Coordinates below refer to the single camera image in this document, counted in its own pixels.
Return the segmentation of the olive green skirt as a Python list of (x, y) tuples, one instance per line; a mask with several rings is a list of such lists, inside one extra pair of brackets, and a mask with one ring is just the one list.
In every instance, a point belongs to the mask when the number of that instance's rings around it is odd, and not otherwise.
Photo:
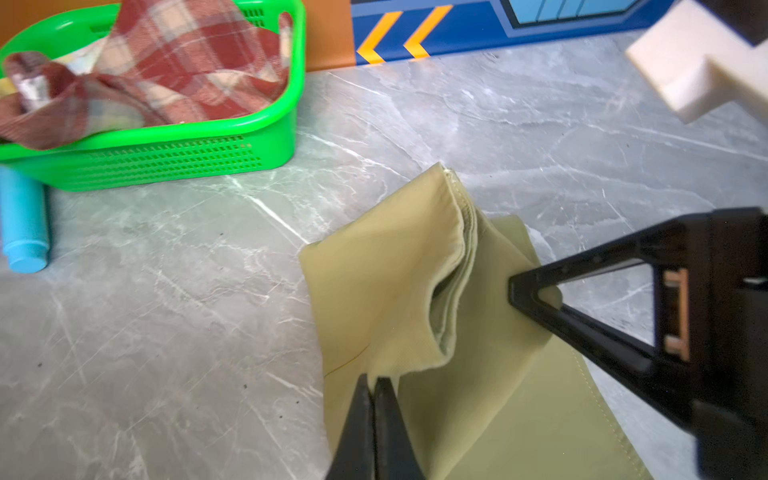
[(580, 353), (507, 299), (536, 268), (522, 220), (490, 219), (434, 165), (299, 256), (337, 447), (357, 380), (389, 378), (429, 479), (645, 479)]

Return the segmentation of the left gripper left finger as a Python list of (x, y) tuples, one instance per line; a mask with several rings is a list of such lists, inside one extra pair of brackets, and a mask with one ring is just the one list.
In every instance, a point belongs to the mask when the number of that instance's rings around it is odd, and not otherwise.
[(366, 374), (356, 383), (348, 414), (326, 480), (376, 478), (375, 404)]

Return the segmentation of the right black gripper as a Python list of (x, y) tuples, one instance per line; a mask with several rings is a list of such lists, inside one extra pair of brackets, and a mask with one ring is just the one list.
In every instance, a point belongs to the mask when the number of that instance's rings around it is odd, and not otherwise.
[(509, 282), (511, 304), (680, 427), (705, 479), (767, 476), (767, 216), (687, 214)]

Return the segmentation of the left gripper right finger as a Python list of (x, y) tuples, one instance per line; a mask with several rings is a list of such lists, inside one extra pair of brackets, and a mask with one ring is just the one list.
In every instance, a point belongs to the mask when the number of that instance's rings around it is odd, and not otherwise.
[(375, 479), (424, 480), (389, 378), (374, 389)]

